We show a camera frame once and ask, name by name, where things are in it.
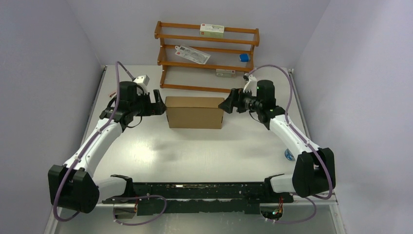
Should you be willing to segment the brown cardboard box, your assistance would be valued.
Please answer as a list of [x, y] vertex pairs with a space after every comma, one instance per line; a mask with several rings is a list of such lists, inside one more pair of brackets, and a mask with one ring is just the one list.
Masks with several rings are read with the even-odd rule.
[[166, 115], [171, 129], [221, 129], [222, 97], [166, 97]]

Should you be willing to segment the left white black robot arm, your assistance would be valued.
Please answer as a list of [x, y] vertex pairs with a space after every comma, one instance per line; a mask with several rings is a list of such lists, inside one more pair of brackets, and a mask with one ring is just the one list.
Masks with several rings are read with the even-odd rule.
[[135, 189], [132, 178], [111, 175], [95, 181], [94, 173], [113, 142], [130, 128], [135, 117], [160, 116], [166, 111], [160, 91], [153, 90], [154, 102], [143, 83], [122, 81], [117, 94], [101, 112], [93, 132], [80, 148], [62, 165], [53, 165], [48, 171], [48, 183], [53, 214], [59, 221], [59, 207], [79, 213], [90, 213], [106, 199], [116, 197], [121, 202], [133, 200]]

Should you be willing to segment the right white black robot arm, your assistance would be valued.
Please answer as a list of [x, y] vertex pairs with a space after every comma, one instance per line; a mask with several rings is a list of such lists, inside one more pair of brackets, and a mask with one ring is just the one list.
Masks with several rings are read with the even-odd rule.
[[282, 193], [318, 197], [323, 192], [327, 192], [326, 198], [330, 198], [336, 185], [332, 150], [319, 147], [295, 126], [287, 112], [276, 104], [272, 81], [259, 80], [255, 88], [255, 94], [250, 84], [231, 89], [229, 96], [218, 107], [228, 114], [233, 110], [257, 113], [259, 122], [286, 145], [295, 164], [294, 170], [291, 174], [267, 178], [269, 185], [263, 188], [264, 198], [274, 202]]

